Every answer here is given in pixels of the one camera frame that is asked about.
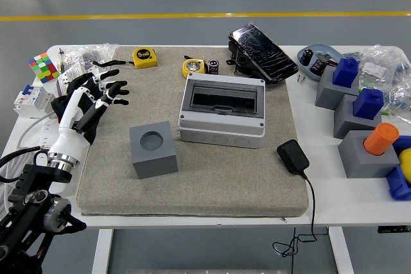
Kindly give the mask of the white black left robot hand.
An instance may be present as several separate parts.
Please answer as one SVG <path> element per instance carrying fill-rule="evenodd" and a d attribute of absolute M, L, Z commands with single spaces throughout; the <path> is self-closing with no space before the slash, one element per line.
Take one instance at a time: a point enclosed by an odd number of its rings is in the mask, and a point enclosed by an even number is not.
<path fill-rule="evenodd" d="M 111 104 L 127 105 L 128 101 L 116 96 L 127 95 L 122 87 L 126 81 L 108 81 L 119 74 L 119 69 L 94 75 L 83 74 L 67 87 L 67 94 L 52 101 L 59 120 L 58 139 L 51 146 L 48 160 L 51 163 L 68 161 L 77 165 L 83 161 L 88 147 L 96 137 L 96 127 Z"/>

